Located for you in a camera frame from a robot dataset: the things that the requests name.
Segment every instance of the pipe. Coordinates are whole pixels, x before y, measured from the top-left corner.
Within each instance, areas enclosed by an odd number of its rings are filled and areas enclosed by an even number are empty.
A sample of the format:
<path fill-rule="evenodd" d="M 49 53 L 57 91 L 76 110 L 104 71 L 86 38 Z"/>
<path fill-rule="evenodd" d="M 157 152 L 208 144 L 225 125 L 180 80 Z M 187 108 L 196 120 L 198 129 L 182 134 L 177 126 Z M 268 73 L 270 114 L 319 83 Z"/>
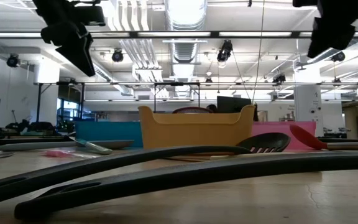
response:
<path fill-rule="evenodd" d="M 154 67 L 159 68 L 160 66 L 158 65 L 157 56 L 155 54 L 155 50 L 154 50 L 154 47 L 153 47 L 153 41 L 151 39 L 147 39 L 147 40 L 145 40 L 145 44 L 146 44 L 146 47 L 148 47 L 149 50 L 150 50 L 150 55 L 152 57 Z"/>
<path fill-rule="evenodd" d="M 131 15 L 131 24 L 134 30 L 140 30 L 139 24 L 137 22 L 137 3 L 136 0 L 131 0 L 131 8 L 132 8 L 132 15 Z"/>
<path fill-rule="evenodd" d="M 137 60 L 134 58 L 132 52 L 127 48 L 127 45 L 124 40 L 120 40 L 119 43 L 121 44 L 122 48 L 125 49 L 125 51 L 128 54 L 128 57 L 136 64 L 138 68 L 141 68 L 140 64 L 137 63 Z"/>
<path fill-rule="evenodd" d="M 165 15 L 167 18 L 168 30 L 202 30 L 206 17 L 207 0 L 164 0 Z M 176 77 L 187 78 L 190 80 L 194 74 L 194 65 L 182 65 L 181 63 L 191 63 L 195 60 L 199 44 L 171 44 L 173 74 Z M 178 96 L 190 94 L 176 91 Z"/>
<path fill-rule="evenodd" d="M 121 24 L 124 27 L 124 30 L 131 30 L 128 24 L 128 2 L 126 0 L 121 0 Z"/>
<path fill-rule="evenodd" d="M 131 55 L 130 58 L 134 63 L 136 63 L 137 67 L 138 68 L 143 68 L 142 63 L 137 58 L 137 56 L 135 55 L 133 50 L 130 48 L 129 43 L 126 40 L 120 40 L 119 43 L 124 47 L 124 49 L 128 53 L 128 55 Z"/>
<path fill-rule="evenodd" d="M 140 23 L 142 24 L 143 30 L 149 30 L 149 25 L 147 23 L 147 2 L 146 0 L 141 0 L 140 8 L 142 12 L 142 17 L 140 19 Z"/>
<path fill-rule="evenodd" d="M 144 50 L 146 57 L 149 60 L 149 64 L 151 65 L 152 68 L 155 68 L 154 62 L 152 61 L 152 56 L 149 52 L 149 49 L 147 48 L 147 46 L 145 44 L 145 40 L 140 40 L 139 43 L 140 43 L 140 46 L 142 47 L 142 49 Z"/>
<path fill-rule="evenodd" d="M 119 22 L 119 5 L 118 5 L 119 0 L 112 0 L 112 1 L 115 1 L 115 5 L 113 4 L 113 6 L 115 7 L 115 15 L 113 15 L 112 17 L 112 23 L 114 24 L 114 26 L 118 31 L 123 31 L 124 29 L 122 28 L 121 23 Z"/>
<path fill-rule="evenodd" d="M 147 65 L 146 59 L 144 58 L 143 52 L 139 48 L 136 40 L 132 39 L 132 40 L 129 40 L 129 42 L 131 43 L 130 47 L 132 47 L 134 49 L 134 52 L 136 52 L 136 55 L 139 58 L 140 62 L 142 62 L 143 67 L 147 68 L 148 65 Z"/>

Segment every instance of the red object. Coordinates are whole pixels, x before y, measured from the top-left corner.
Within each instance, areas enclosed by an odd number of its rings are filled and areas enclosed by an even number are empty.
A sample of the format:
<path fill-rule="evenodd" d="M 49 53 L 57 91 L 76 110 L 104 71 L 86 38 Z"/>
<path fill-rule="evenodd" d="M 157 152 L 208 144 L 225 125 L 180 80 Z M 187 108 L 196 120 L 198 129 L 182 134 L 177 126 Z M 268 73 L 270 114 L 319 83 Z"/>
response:
<path fill-rule="evenodd" d="M 65 158 L 65 157 L 71 157 L 72 154 L 70 151 L 60 151 L 60 150 L 48 150 L 45 153 L 48 157 L 59 157 L 59 158 Z"/>
<path fill-rule="evenodd" d="M 296 137 L 297 140 L 302 142 L 303 144 L 312 147 L 313 149 L 327 149 L 327 143 L 324 143 L 314 137 L 305 129 L 299 127 L 298 125 L 291 124 L 290 125 L 291 133 Z"/>

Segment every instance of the ceiling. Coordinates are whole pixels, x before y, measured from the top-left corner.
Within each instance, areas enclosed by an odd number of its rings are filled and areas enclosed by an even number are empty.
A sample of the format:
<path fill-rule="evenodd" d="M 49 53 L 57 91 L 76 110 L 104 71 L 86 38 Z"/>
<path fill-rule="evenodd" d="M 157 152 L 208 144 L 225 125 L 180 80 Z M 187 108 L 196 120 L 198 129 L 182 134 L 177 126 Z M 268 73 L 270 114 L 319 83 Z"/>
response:
<path fill-rule="evenodd" d="M 34 7 L 31 1 L 23 1 L 26 6 Z M 247 7 L 248 1 L 208 1 L 204 30 L 260 30 L 262 25 L 262 1 L 253 0 L 252 7 Z M 269 0 L 265 2 L 264 30 L 312 30 L 313 19 L 319 13 L 314 8 L 295 9 L 291 6 L 292 0 Z M 24 5 L 16 0 L 0 0 L 0 31 L 11 32 L 38 32 L 45 27 L 44 21 L 32 10 L 24 9 Z M 166 30 L 165 11 L 163 0 L 148 0 L 148 24 L 151 30 Z M 106 27 L 88 27 L 89 30 L 109 30 Z M 234 39 L 234 55 L 227 61 L 224 68 L 218 69 L 214 60 L 216 52 L 224 39 L 208 39 L 207 43 L 200 44 L 197 54 L 195 71 L 192 81 L 203 82 L 207 77 L 206 72 L 212 72 L 213 82 L 240 82 L 241 75 L 244 81 L 272 81 L 275 73 L 270 73 L 274 68 L 281 66 L 287 81 L 292 80 L 293 63 L 299 55 L 306 55 L 310 40 L 307 39 Z M 162 43 L 162 39 L 154 39 L 153 46 L 159 65 L 162 67 L 163 78 L 172 77 L 172 58 L 169 44 Z M 81 82 L 103 82 L 98 76 L 87 77 L 77 68 L 67 62 L 65 58 L 54 51 L 53 45 L 45 44 L 42 40 L 0 40 L 0 53 L 8 52 L 10 47 L 38 47 L 47 55 L 55 57 L 62 65 L 61 77 L 73 77 Z M 134 82 L 132 73 L 132 61 L 124 53 L 124 61 L 114 63 L 111 55 L 115 48 L 121 48 L 119 40 L 97 39 L 91 46 L 93 60 L 99 62 L 111 76 L 120 82 Z M 332 81 L 335 75 L 342 75 L 358 71 L 358 44 L 344 51 L 346 60 L 337 63 L 335 69 L 332 62 L 319 63 L 321 78 L 323 81 Z M 260 54 L 259 69 L 257 66 Z M 346 80 L 358 82 L 358 74 Z M 242 88 L 241 86 L 222 86 L 223 89 Z M 111 90 L 103 86 L 92 86 L 90 90 Z"/>

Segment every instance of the yellow basket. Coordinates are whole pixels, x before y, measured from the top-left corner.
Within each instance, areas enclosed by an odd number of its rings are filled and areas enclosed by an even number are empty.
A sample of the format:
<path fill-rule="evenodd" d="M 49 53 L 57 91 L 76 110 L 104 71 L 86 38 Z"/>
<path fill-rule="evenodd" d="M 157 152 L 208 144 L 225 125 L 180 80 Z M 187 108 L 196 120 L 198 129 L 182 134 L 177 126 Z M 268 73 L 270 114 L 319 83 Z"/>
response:
<path fill-rule="evenodd" d="M 232 114 L 153 114 L 140 106 L 144 149 L 172 146 L 235 146 L 251 137 L 252 105 Z"/>

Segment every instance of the table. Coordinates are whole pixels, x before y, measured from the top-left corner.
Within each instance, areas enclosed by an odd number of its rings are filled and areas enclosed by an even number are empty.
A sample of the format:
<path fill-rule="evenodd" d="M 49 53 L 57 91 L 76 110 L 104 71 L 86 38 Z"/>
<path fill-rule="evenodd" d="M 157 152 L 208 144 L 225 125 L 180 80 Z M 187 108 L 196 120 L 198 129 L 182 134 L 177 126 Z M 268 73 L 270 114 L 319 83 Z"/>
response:
<path fill-rule="evenodd" d="M 0 159 L 0 178 L 75 160 L 44 157 L 37 151 L 18 152 Z M 70 182 L 185 163 L 150 161 Z M 21 223 L 13 217 L 14 206 L 50 188 L 1 202 L 0 223 Z M 42 223 L 358 224 L 358 170 L 258 177 L 164 190 L 64 210 Z"/>

